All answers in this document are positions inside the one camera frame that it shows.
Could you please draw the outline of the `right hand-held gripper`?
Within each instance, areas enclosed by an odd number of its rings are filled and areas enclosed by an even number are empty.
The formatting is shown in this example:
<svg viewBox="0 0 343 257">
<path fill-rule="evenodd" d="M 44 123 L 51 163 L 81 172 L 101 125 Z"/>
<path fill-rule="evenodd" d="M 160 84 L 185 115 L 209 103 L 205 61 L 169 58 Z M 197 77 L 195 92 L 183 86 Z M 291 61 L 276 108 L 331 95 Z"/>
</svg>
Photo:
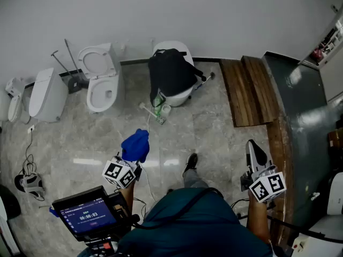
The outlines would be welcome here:
<svg viewBox="0 0 343 257">
<path fill-rule="evenodd" d="M 271 165 L 271 159 L 254 140 L 248 140 L 245 150 L 250 172 L 240 177 L 241 190 L 249 190 L 259 203 L 272 200 L 286 191 L 283 173 Z"/>
</svg>

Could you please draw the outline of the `blue cloth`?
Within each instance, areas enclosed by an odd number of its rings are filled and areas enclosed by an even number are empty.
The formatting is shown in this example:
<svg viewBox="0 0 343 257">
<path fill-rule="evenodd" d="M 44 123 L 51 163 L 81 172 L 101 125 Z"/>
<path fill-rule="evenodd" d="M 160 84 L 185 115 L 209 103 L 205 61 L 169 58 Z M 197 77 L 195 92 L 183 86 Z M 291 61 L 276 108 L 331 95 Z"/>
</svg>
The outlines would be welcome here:
<svg viewBox="0 0 343 257">
<path fill-rule="evenodd" d="M 133 135 L 125 139 L 121 143 L 122 159 L 144 163 L 150 151 L 148 137 L 148 131 L 139 128 Z"/>
</svg>

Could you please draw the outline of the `black backpack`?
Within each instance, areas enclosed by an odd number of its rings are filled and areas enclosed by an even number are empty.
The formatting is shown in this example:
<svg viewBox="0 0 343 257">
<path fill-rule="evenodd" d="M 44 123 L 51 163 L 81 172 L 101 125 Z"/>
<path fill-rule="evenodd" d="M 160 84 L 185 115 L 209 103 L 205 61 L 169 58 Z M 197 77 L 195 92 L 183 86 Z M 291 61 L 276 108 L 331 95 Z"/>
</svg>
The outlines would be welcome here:
<svg viewBox="0 0 343 257">
<path fill-rule="evenodd" d="M 184 55 L 172 48 L 157 50 L 150 57 L 151 105 L 159 90 L 165 96 L 174 96 L 194 86 L 199 79 L 205 81 L 203 72 L 189 64 Z"/>
</svg>

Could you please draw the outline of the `wooden curb strip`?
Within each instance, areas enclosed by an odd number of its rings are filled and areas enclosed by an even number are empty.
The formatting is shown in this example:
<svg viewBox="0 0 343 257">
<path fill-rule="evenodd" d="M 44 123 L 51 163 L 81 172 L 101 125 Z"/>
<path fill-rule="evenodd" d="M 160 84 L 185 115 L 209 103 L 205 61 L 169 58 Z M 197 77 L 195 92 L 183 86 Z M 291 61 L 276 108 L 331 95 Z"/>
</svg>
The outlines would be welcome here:
<svg viewBox="0 0 343 257">
<path fill-rule="evenodd" d="M 285 223 L 293 222 L 294 213 L 294 165 L 292 144 L 288 126 L 283 116 L 266 125 L 270 153 L 274 164 L 283 173 L 286 191 L 273 199 L 275 207 L 271 216 Z"/>
</svg>

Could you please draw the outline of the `person's grey trouser legs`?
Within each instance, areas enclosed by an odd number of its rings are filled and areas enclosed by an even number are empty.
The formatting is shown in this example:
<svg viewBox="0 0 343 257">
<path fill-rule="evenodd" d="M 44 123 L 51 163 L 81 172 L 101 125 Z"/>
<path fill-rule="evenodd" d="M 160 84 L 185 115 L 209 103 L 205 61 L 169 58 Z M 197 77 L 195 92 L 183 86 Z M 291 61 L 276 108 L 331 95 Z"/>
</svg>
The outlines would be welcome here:
<svg viewBox="0 0 343 257">
<path fill-rule="evenodd" d="M 183 173 L 185 188 L 208 188 L 208 184 L 202 180 L 196 169 L 188 169 Z"/>
</svg>

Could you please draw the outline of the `low wooden pallet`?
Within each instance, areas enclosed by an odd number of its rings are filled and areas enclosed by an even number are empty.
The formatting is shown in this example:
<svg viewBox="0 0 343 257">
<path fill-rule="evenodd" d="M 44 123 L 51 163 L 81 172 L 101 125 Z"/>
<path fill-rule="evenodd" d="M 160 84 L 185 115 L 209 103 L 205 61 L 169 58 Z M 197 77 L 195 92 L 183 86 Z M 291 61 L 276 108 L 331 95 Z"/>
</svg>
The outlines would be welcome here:
<svg viewBox="0 0 343 257">
<path fill-rule="evenodd" d="M 263 125 L 263 115 L 253 89 L 251 77 L 240 60 L 221 59 L 220 68 L 231 109 L 233 125 L 248 127 Z"/>
</svg>

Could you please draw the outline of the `person's black shoe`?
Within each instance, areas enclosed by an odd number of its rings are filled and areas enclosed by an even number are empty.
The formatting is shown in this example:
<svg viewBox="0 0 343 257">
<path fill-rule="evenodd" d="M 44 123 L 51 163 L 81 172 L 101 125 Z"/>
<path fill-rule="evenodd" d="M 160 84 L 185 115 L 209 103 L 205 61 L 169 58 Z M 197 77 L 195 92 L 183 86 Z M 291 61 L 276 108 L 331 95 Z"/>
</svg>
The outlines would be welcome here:
<svg viewBox="0 0 343 257">
<path fill-rule="evenodd" d="M 186 160 L 185 168 L 183 170 L 182 175 L 184 175 L 188 170 L 196 170 L 197 162 L 198 162 L 197 153 L 190 154 Z"/>
</svg>

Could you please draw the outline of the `white toilet brush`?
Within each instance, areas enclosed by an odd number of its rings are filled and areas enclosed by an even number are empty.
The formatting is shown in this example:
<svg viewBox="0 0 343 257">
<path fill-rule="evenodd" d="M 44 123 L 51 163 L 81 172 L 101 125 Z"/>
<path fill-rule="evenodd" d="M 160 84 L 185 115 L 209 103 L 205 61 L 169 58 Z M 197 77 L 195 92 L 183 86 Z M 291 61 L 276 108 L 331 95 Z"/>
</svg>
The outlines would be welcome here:
<svg viewBox="0 0 343 257">
<path fill-rule="evenodd" d="M 140 102 L 140 103 L 139 103 L 139 107 L 140 107 L 141 109 L 146 110 L 146 111 L 147 111 L 150 115 L 152 115 L 153 117 L 155 117 L 155 118 L 158 117 L 158 116 L 157 116 L 155 113 L 153 113 L 150 109 L 146 108 L 145 103 Z"/>
</svg>

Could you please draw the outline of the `green bottle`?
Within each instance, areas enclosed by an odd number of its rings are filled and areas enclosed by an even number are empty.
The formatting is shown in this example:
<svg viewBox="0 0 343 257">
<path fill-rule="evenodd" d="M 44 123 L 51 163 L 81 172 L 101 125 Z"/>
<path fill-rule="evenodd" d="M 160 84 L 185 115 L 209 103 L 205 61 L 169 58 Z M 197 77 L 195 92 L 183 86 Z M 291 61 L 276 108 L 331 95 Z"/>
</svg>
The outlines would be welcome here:
<svg viewBox="0 0 343 257">
<path fill-rule="evenodd" d="M 162 106 L 165 103 L 166 98 L 160 92 L 157 93 L 155 99 L 153 100 L 154 113 L 159 116 Z"/>
</svg>

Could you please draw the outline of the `cardboard box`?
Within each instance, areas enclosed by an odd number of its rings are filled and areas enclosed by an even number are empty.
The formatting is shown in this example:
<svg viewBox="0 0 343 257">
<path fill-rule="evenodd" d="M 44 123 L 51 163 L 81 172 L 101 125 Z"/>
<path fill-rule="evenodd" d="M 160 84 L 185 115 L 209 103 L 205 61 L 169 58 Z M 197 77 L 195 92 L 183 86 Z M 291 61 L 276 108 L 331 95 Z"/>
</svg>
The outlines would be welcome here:
<svg viewBox="0 0 343 257">
<path fill-rule="evenodd" d="M 330 147 L 343 148 L 343 128 L 330 132 L 328 138 Z"/>
</svg>

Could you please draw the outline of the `person's teal shirt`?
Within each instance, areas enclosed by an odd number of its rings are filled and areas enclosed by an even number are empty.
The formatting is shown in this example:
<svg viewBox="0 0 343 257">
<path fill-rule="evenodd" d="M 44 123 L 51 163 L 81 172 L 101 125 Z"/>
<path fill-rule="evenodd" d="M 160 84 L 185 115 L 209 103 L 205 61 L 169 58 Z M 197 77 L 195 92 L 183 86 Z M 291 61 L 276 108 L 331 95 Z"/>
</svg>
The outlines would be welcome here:
<svg viewBox="0 0 343 257">
<path fill-rule="evenodd" d="M 172 219 L 201 188 L 168 193 L 150 211 L 141 228 L 118 243 L 119 257 L 273 257 L 263 242 L 237 219 L 217 192 L 209 191 L 183 215 Z"/>
</svg>

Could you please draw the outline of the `white appliance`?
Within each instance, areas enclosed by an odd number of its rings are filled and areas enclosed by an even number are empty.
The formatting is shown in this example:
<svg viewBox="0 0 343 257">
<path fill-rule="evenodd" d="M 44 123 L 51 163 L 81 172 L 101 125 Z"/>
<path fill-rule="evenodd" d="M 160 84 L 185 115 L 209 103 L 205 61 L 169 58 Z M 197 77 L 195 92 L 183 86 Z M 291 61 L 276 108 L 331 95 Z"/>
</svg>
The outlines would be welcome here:
<svg viewBox="0 0 343 257">
<path fill-rule="evenodd" d="M 327 214 L 343 214 L 343 172 L 337 173 L 332 180 L 327 204 Z"/>
</svg>

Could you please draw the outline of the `black and white headset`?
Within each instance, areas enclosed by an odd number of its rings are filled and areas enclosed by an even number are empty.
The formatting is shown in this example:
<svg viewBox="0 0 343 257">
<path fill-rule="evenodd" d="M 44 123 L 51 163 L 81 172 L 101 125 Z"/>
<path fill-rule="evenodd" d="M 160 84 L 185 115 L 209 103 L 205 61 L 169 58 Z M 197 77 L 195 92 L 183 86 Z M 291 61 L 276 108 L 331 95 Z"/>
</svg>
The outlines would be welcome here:
<svg viewBox="0 0 343 257">
<path fill-rule="evenodd" d="M 19 191 L 30 194 L 36 200 L 44 200 L 42 179 L 36 172 L 29 175 L 17 175 L 14 178 L 14 184 Z"/>
</svg>

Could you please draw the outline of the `white boxy closed toilet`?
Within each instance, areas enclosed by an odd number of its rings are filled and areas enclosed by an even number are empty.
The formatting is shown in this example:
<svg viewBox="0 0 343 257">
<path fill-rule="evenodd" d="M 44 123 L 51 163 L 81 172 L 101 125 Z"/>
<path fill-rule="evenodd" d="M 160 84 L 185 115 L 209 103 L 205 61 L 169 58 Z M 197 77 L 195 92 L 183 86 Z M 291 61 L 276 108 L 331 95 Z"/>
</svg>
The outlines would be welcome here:
<svg viewBox="0 0 343 257">
<path fill-rule="evenodd" d="M 29 115 L 39 121 L 53 123 L 60 120 L 69 90 L 54 68 L 40 71 L 29 102 Z"/>
</svg>

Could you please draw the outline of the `white storage shelf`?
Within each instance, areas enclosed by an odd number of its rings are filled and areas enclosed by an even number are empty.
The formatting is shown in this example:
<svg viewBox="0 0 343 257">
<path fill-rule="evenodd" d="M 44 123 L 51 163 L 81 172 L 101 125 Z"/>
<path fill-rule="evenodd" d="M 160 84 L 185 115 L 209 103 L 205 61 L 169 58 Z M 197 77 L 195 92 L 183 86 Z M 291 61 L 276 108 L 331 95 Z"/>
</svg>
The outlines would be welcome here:
<svg viewBox="0 0 343 257">
<path fill-rule="evenodd" d="M 300 64 L 320 70 L 343 47 L 343 4 L 339 9 L 331 5 L 331 9 L 335 12 L 333 21 Z M 311 58 L 311 53 L 318 47 L 324 56 L 320 62 Z"/>
</svg>

